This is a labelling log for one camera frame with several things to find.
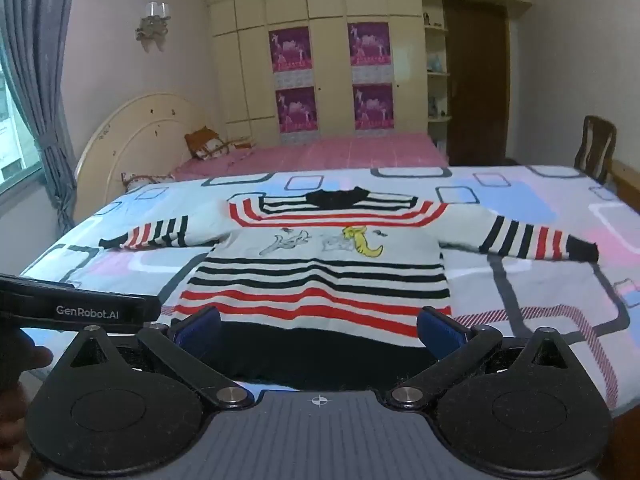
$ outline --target wall sconce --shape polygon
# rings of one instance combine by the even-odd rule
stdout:
[[[140,26],[136,29],[136,39],[162,40],[169,32],[166,22],[171,19],[169,5],[166,3],[150,2],[146,4],[145,17],[140,20]]]

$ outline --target yellow cartoon animal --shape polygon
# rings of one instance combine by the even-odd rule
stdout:
[[[345,227],[342,230],[342,234],[344,235],[345,240],[353,239],[353,242],[356,246],[356,251],[364,256],[368,256],[369,258],[377,258],[382,254],[382,249],[384,247],[380,245],[377,249],[369,249],[369,245],[367,244],[367,239],[364,237],[364,233],[367,232],[366,227]]]

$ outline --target pink bed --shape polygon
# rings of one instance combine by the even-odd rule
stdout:
[[[210,160],[192,158],[174,171],[176,180],[283,171],[447,166],[427,134],[336,137],[311,144],[237,150]]]

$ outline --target brown wooden door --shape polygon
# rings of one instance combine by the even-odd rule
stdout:
[[[466,0],[443,3],[449,29],[450,164],[503,164],[510,76],[506,10]]]

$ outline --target chair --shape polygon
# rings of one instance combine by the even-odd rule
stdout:
[[[587,153],[591,132],[591,147]],[[611,162],[613,151],[616,149],[616,127],[603,118],[587,115],[582,129],[582,144],[575,156],[574,168],[581,170],[600,184],[607,179],[607,167]],[[596,178],[597,168],[600,176]]]

